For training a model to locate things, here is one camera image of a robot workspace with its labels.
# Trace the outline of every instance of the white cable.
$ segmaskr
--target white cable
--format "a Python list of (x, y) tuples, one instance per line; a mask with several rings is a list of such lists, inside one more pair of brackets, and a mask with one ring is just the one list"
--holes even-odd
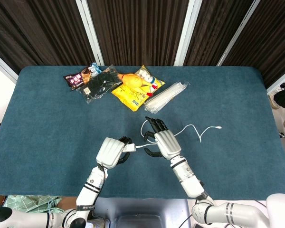
[(150, 146), (150, 145), (156, 145), (156, 143), (149, 143), (149, 144), (145, 144), (145, 145), (141, 145), (141, 146), (136, 146), (136, 148), (142, 148), (144, 146)]
[[(148, 121), (146, 120), (145, 122), (143, 122), (142, 127), (141, 127), (141, 136), (142, 136), (143, 138), (144, 138), (144, 135), (143, 135), (143, 126), (144, 126), (144, 124), (145, 124), (146, 122), (148, 122)], [(152, 141), (150, 141), (149, 139), (147, 139), (147, 141), (150, 142), (150, 143), (152, 143), (152, 144), (156, 144), (156, 142), (152, 142)]]
[[(143, 126), (145, 125), (145, 123), (148, 122), (147, 120), (145, 122), (143, 122), (142, 124), (142, 127), (141, 127), (141, 136), (144, 137), (143, 135)], [(174, 136), (176, 135), (179, 135), (180, 133), (182, 133), (187, 127), (189, 126), (192, 126), (196, 132), (196, 134), (198, 135), (199, 137), (199, 142), (201, 143), (201, 137), (202, 135), (209, 129), (209, 128), (216, 128), (216, 129), (222, 129), (221, 126), (210, 126), (210, 127), (207, 127), (201, 134), (199, 134), (198, 130), (196, 129), (196, 127), (193, 125), (193, 124), (188, 124), (186, 125), (180, 132), (176, 133)], [(144, 147), (144, 146), (149, 146), (149, 145), (155, 145), (156, 142), (152, 142), (150, 141), (149, 139), (147, 139), (148, 142), (150, 142), (151, 144), (146, 144), (146, 145), (142, 145), (142, 146), (136, 146), (136, 148), (141, 148), (141, 147)]]
[(207, 127), (207, 128), (202, 132), (202, 134), (199, 134), (198, 130), (196, 130), (196, 127), (195, 127), (193, 124), (188, 124), (188, 125), (186, 125), (180, 132), (178, 132), (178, 133), (175, 134), (174, 136), (176, 136), (176, 135), (182, 133), (182, 132), (183, 132), (187, 127), (189, 127), (189, 126), (192, 126), (192, 127), (194, 128), (196, 134), (197, 134), (198, 137), (199, 137), (199, 142), (201, 142), (201, 137), (202, 137), (202, 135), (203, 135), (209, 128), (222, 129), (221, 126), (210, 126), (210, 127)]

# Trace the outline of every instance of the candy package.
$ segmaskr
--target candy package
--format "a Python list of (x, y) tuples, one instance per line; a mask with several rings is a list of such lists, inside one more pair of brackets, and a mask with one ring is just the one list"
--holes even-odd
[(121, 84), (118, 78), (118, 73), (113, 65), (101, 72), (95, 77), (92, 77), (87, 84), (81, 86), (79, 91), (82, 93), (87, 103), (94, 99), (101, 98), (110, 89)]
[(98, 65), (96, 63), (92, 63), (90, 66), (85, 67), (82, 71), (66, 75), (63, 78), (66, 80), (69, 87), (71, 87), (71, 90), (78, 89), (82, 87), (84, 84), (86, 84), (92, 77), (97, 76), (99, 73), (101, 73), (101, 70), (99, 69)]
[(145, 94), (137, 92), (125, 84), (122, 84), (112, 91), (112, 94), (117, 96), (122, 103), (124, 103), (134, 112), (137, 111), (138, 108), (149, 98), (146, 93), (154, 93), (157, 89), (165, 84), (163, 81), (153, 77), (145, 66), (142, 66), (138, 71), (136, 71), (135, 74), (139, 75), (139, 77), (143, 78), (146, 82), (151, 83), (152, 86), (146, 85), (141, 87)]

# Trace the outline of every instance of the brown curtain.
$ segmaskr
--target brown curtain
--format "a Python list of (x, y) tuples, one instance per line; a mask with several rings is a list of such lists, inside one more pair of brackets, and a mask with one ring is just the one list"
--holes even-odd
[(285, 0), (262, 0), (223, 62), (252, 66), (266, 87), (285, 73)]
[(0, 0), (0, 57), (16, 73), (93, 62), (75, 0)]
[(253, 0), (204, 0), (184, 61), (185, 66), (215, 66)]
[(89, 0), (106, 65), (173, 65), (188, 0)]

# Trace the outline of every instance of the white pole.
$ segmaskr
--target white pole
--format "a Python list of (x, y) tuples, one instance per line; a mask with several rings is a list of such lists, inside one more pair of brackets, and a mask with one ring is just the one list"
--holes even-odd
[(81, 16), (81, 20), (85, 27), (85, 32), (90, 42), (95, 61), (99, 66), (104, 66), (103, 56), (98, 43), (96, 31), (91, 17), (91, 12), (86, 0), (76, 0), (77, 7)]
[(267, 94), (271, 93), (275, 88), (285, 82), (285, 74), (283, 74), (276, 82), (274, 82), (268, 89)]
[(253, 14), (253, 12), (255, 11), (256, 7), (258, 6), (258, 4), (260, 3), (261, 0), (254, 0), (253, 3), (251, 4), (251, 6), (249, 7), (244, 19), (242, 20), (242, 23), (240, 24), (240, 26), (238, 27), (237, 31), (235, 32), (234, 36), (232, 37), (232, 39), (230, 40), (227, 48), (225, 49), (223, 55), (221, 56), (220, 60), (218, 61), (217, 66), (221, 66), (223, 64), (223, 62), (225, 61), (225, 58), (227, 57), (227, 55), (229, 54), (230, 50), (232, 49), (233, 45), (235, 44), (236, 40), (238, 39), (239, 35), (241, 34), (243, 28), (245, 27), (245, 25), (247, 24), (247, 22), (249, 21), (251, 15)]
[(184, 25), (181, 31), (180, 42), (176, 52), (174, 66), (182, 66), (184, 64), (195, 23), (198, 18), (201, 3), (202, 0), (189, 0)]
[(0, 71), (13, 83), (16, 84), (18, 75), (3, 61), (2, 58), (0, 58)]

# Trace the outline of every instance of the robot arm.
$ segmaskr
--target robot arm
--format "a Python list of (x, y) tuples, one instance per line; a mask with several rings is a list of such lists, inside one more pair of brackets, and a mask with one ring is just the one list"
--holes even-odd
[(76, 209), (64, 213), (24, 213), (6, 207), (0, 207), (0, 228), (84, 228), (88, 214), (94, 209), (95, 202), (105, 179), (107, 170), (124, 163), (130, 153), (120, 158), (126, 144), (131, 139), (120, 140), (106, 138), (96, 157), (97, 166), (92, 169), (76, 200)]
[(213, 206), (201, 200), (193, 206), (192, 216), (201, 224), (221, 222), (247, 228), (269, 228), (269, 219), (258, 208), (238, 203)]
[(181, 146), (174, 134), (168, 130), (162, 120), (149, 117), (146, 117), (146, 119), (151, 124), (154, 133), (147, 132), (144, 138), (147, 139), (148, 136), (154, 138), (160, 149), (160, 152), (151, 152), (148, 148), (145, 148), (146, 153), (152, 157), (164, 157), (170, 161), (170, 166), (188, 197), (198, 200), (207, 199), (214, 205), (215, 202), (202, 187), (200, 181), (188, 165), (186, 158), (180, 156)]
[(212, 222), (229, 223), (247, 228), (269, 228), (268, 218), (257, 208), (248, 205), (225, 203), (216, 206), (214, 200), (207, 194), (200, 181), (196, 178), (187, 160), (180, 156), (181, 147), (174, 134), (160, 119), (146, 117), (154, 132), (147, 132), (145, 139), (155, 139), (160, 151), (151, 152), (145, 148), (152, 157), (164, 157), (170, 161), (170, 166), (190, 198), (196, 198), (199, 202), (193, 206), (194, 219), (202, 224)]
[(129, 152), (120, 159), (122, 151), (128, 143), (131, 143), (131, 139), (127, 137), (122, 137), (120, 140), (105, 138), (96, 157), (98, 166), (92, 169), (79, 193), (76, 200), (76, 214), (66, 223), (67, 228), (84, 228), (86, 226), (88, 214), (94, 209), (98, 195), (108, 177), (108, 169), (112, 169), (128, 159)]

